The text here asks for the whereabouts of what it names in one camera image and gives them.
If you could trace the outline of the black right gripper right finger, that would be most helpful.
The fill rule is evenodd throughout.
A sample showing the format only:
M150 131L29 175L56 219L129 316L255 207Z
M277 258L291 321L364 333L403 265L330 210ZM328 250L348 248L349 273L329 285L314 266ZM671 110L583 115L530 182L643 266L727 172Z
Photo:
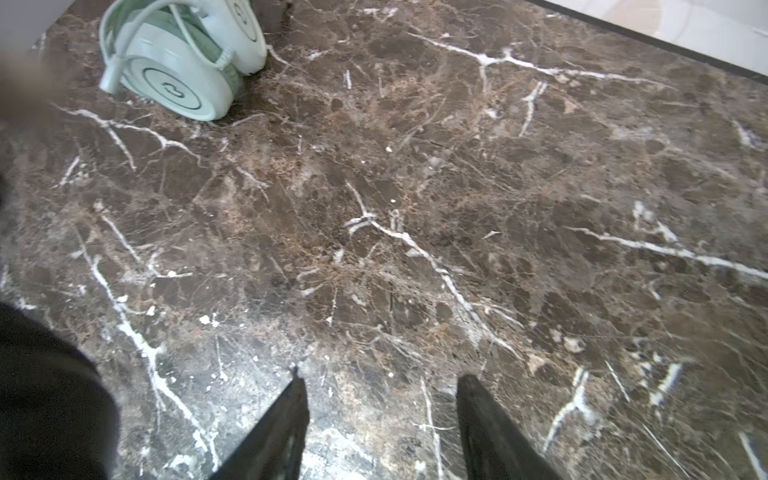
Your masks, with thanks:
M476 376L467 374L458 379L456 409L468 478L560 477Z

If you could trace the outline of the black blue headphones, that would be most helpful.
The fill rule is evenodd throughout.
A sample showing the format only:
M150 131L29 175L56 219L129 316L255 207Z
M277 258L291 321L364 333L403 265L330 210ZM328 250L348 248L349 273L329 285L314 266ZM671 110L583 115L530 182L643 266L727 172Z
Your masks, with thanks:
M108 479L119 443L118 406L75 346L1 306L1 476Z

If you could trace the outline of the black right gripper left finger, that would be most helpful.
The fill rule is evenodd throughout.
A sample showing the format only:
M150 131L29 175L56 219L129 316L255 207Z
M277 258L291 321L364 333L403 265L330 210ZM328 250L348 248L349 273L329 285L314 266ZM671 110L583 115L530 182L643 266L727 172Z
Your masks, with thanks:
M288 479L301 475L310 423L306 382L298 367L257 424L210 479Z

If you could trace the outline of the mint green headphones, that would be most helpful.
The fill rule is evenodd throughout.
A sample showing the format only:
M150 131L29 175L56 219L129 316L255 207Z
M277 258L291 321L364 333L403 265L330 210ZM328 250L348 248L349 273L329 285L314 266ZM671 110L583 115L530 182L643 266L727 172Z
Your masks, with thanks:
M115 1L98 39L102 91L125 87L196 121L225 117L268 56L247 1Z

